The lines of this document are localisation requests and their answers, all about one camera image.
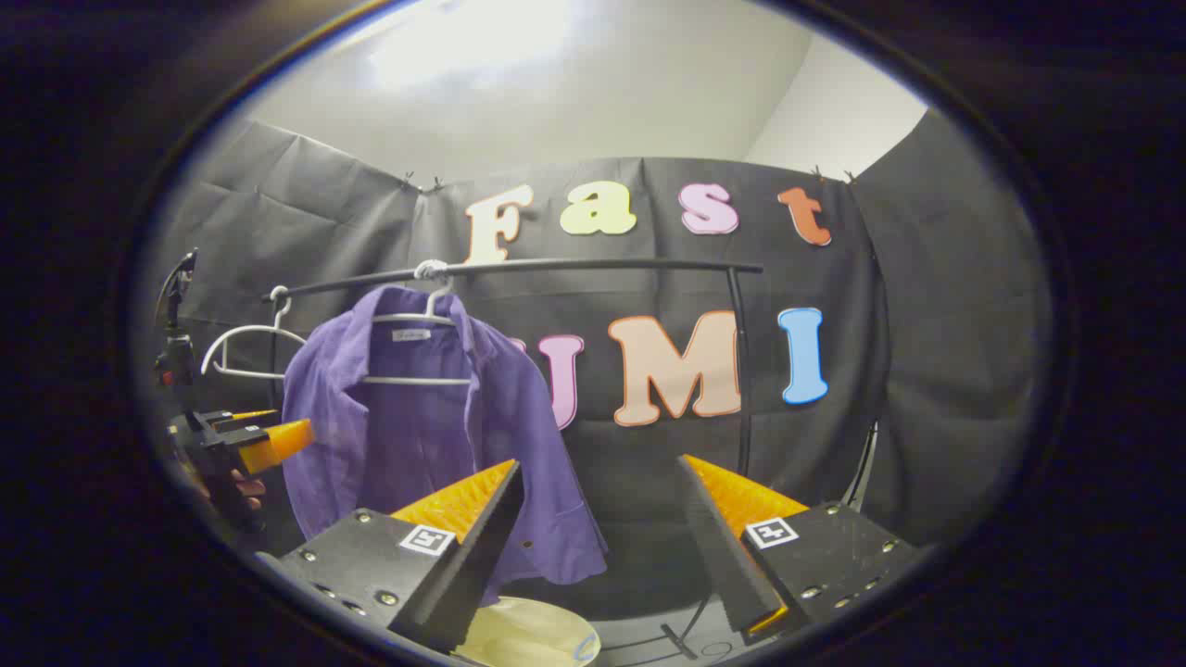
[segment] clothes hanger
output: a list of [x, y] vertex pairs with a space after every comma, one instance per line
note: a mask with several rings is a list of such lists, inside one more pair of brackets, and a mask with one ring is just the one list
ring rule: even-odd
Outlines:
[[[434, 324], [444, 324], [446, 326], [457, 326], [452, 319], [447, 317], [441, 317], [436, 315], [436, 299], [449, 294], [453, 292], [453, 277], [441, 273], [441, 269], [446, 267], [445, 262], [440, 260], [425, 260], [420, 262], [416, 269], [413, 272], [413, 277], [416, 280], [425, 280], [426, 278], [432, 278], [440, 280], [444, 285], [431, 292], [428, 294], [428, 304], [425, 306], [423, 313], [412, 313], [412, 312], [400, 312], [391, 315], [377, 315], [372, 322], [432, 322]], [[363, 377], [363, 382], [371, 385], [422, 385], [422, 386], [441, 386], [441, 385], [468, 385], [468, 379], [453, 379], [453, 377], [382, 377], [375, 375], [368, 375]]]
[[[288, 291], [287, 287], [278, 285], [274, 290], [272, 290], [272, 300], [275, 301], [279, 296], [283, 294], [287, 291]], [[305, 338], [301, 338], [300, 336], [293, 333], [292, 331], [280, 328], [280, 319], [293, 307], [292, 297], [286, 297], [286, 299], [287, 300], [285, 301], [285, 307], [280, 309], [280, 311], [276, 312], [276, 318], [273, 322], [272, 326], [268, 326], [266, 324], [248, 324], [246, 326], [236, 326], [235, 329], [231, 329], [230, 331], [227, 331], [222, 336], [215, 338], [215, 342], [211, 343], [210, 348], [206, 350], [206, 356], [202, 358], [202, 375], [206, 374], [206, 367], [210, 366], [210, 358], [213, 356], [215, 350], [218, 349], [218, 347], [221, 345], [223, 351], [222, 354], [223, 363], [222, 366], [218, 366], [217, 361], [213, 362], [215, 370], [217, 370], [218, 373], [222, 373], [223, 375], [237, 375], [240, 377], [257, 377], [261, 380], [283, 380], [285, 376], [282, 373], [260, 373], [257, 370], [238, 370], [237, 368], [227, 368], [227, 345], [232, 336], [247, 331], [267, 331], [270, 333], [278, 333], [280, 336], [286, 336], [288, 338], [292, 338], [293, 341], [296, 341], [298, 343], [304, 345]]]

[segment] purple shirt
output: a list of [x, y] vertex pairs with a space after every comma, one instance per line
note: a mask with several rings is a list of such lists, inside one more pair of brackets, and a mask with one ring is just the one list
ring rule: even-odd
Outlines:
[[[428, 296], [384, 286], [318, 326], [285, 371], [283, 420], [311, 419], [317, 439], [283, 463], [306, 539], [352, 509], [391, 513], [509, 458], [521, 465], [523, 508], [484, 603], [510, 580], [573, 584], [605, 572], [605, 539], [585, 503], [540, 369], [510, 339], [436, 300], [457, 328], [372, 323], [376, 315], [425, 312]], [[429, 339], [395, 341], [402, 329]], [[460, 377], [468, 385], [362, 382], [366, 375]]]

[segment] clothing rack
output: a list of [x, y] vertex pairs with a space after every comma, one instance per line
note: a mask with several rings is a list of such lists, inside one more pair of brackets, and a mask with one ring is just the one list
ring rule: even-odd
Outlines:
[[[608, 260], [578, 260], [578, 259], [542, 259], [542, 260], [506, 260], [490, 263], [454, 263], [438, 267], [433, 275], [477, 275], [482, 273], [509, 273], [519, 271], [547, 271], [547, 269], [610, 269], [610, 268], [652, 268], [652, 269], [688, 269], [688, 271], [723, 271], [729, 288], [729, 301], [733, 305], [733, 313], [738, 328], [738, 385], [741, 390], [741, 443], [738, 447], [738, 472], [748, 474], [750, 470], [750, 382], [747, 375], [747, 361], [750, 358], [750, 338], [745, 328], [745, 303], [741, 298], [741, 286], [738, 275], [741, 273], [761, 273], [761, 265], [753, 263], [729, 263], [707, 262], [669, 259], [608, 259]], [[272, 315], [275, 317], [280, 311], [281, 300], [295, 294], [313, 294], [317, 292], [330, 292], [333, 290], [347, 290], [351, 287], [364, 287], [368, 285], [380, 285], [383, 282], [402, 282], [416, 279], [414, 268], [389, 271], [384, 273], [370, 273], [356, 275], [342, 280], [330, 280], [314, 282], [292, 288], [273, 290], [263, 294], [262, 303], [272, 303]], [[275, 337], [272, 338], [270, 369], [276, 364]]]

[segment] letter m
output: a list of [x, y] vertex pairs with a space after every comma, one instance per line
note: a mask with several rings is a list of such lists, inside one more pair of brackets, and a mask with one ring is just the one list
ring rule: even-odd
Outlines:
[[691, 406], [697, 415], [718, 417], [741, 409], [737, 320], [732, 311], [700, 316], [682, 355], [663, 325], [649, 316], [614, 320], [610, 337], [621, 345], [623, 406], [613, 413], [619, 425], [645, 426], [658, 420], [651, 385], [675, 419], [683, 417], [697, 383], [700, 398]]

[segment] black fabric backdrop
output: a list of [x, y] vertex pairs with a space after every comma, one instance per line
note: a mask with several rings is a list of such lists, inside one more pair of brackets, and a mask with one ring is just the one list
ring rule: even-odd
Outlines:
[[[1040, 262], [1007, 188], [993, 185], [968, 163], [970, 155], [956, 155], [963, 166], [936, 176], [926, 170], [950, 170], [951, 148], [912, 148], [945, 139], [944, 132], [951, 134], [929, 115], [855, 186], [740, 163], [621, 158], [533, 166], [421, 192], [307, 138], [242, 123], [178, 190], [162, 220], [160, 265], [152, 275], [164, 278], [181, 254], [199, 248], [181, 315], [200, 355], [231, 326], [270, 323], [259, 297], [275, 285], [413, 267], [429, 258], [463, 261], [470, 240], [465, 209], [524, 183], [534, 201], [521, 209], [518, 237], [500, 242], [511, 259], [764, 265], [761, 275], [741, 277], [753, 413], [750, 476], [808, 504], [839, 498], [880, 417], [867, 512], [924, 544], [963, 527], [1020, 452], [1025, 401], [1048, 325], [1034, 291]], [[638, 221], [627, 234], [573, 236], [560, 228], [568, 191], [592, 180], [630, 189]], [[677, 195], [689, 183], [721, 184], [739, 228], [721, 236], [686, 229]], [[938, 184], [950, 193], [937, 192]], [[831, 231], [830, 246], [809, 246], [795, 233], [776, 197], [796, 186], [821, 203], [817, 218]], [[298, 297], [283, 325], [307, 335], [369, 288]], [[702, 419], [689, 409], [672, 419], [652, 392], [663, 409], [659, 421], [617, 425], [621, 351], [606, 328], [620, 317], [655, 316], [682, 350], [702, 313], [729, 307], [723, 273], [525, 272], [459, 278], [454, 288], [472, 316], [525, 341], [546, 377], [540, 338], [585, 339], [576, 357], [579, 411], [563, 436], [610, 544], [610, 570], [573, 586], [530, 580], [504, 592], [594, 620], [675, 609], [708, 595], [680, 512], [674, 459], [687, 452], [735, 468], [739, 417]], [[823, 313], [829, 392], [790, 406], [780, 398], [786, 337], [774, 318], [798, 306]], [[236, 339], [231, 364], [264, 369], [267, 343], [266, 335]], [[294, 350], [281, 339], [279, 369]], [[267, 405], [267, 383], [211, 373], [200, 395], [210, 409], [257, 409]], [[282, 476], [273, 471], [266, 482], [270, 528], [262, 546], [280, 553], [302, 538], [283, 502]]]

